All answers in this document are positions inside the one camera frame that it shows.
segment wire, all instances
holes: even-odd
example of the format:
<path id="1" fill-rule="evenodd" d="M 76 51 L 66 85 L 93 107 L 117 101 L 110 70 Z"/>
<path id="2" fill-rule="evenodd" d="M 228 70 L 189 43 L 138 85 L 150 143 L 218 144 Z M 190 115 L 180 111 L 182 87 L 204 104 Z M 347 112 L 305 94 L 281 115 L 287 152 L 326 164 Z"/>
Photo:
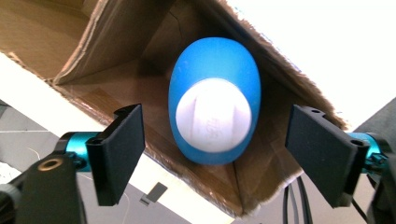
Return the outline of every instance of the wire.
<path id="1" fill-rule="evenodd" d="M 363 210 L 361 210 L 361 207 L 356 203 L 354 198 L 352 198 L 352 204 L 355 207 L 355 209 L 358 211 L 358 213 L 361 215 L 361 217 L 364 219 L 364 221 L 367 222 L 366 214 L 364 214 Z"/>
<path id="2" fill-rule="evenodd" d="M 289 186 L 285 187 L 283 194 L 283 223 L 288 224 L 288 198 L 289 198 Z"/>
<path id="3" fill-rule="evenodd" d="M 308 196 L 306 195 L 305 185 L 301 177 L 297 177 L 298 187 L 301 194 L 301 202 L 303 204 L 304 223 L 312 224 L 311 208 L 309 207 Z"/>
<path id="4" fill-rule="evenodd" d="M 299 216 L 298 216 L 298 208 L 297 208 L 297 202 L 296 202 L 296 197 L 294 196 L 294 191 L 293 191 L 293 185 L 289 185 L 289 191 L 290 191 L 290 198 L 291 198 L 291 204 L 293 206 L 293 211 L 294 211 L 294 224 L 300 223 Z"/>

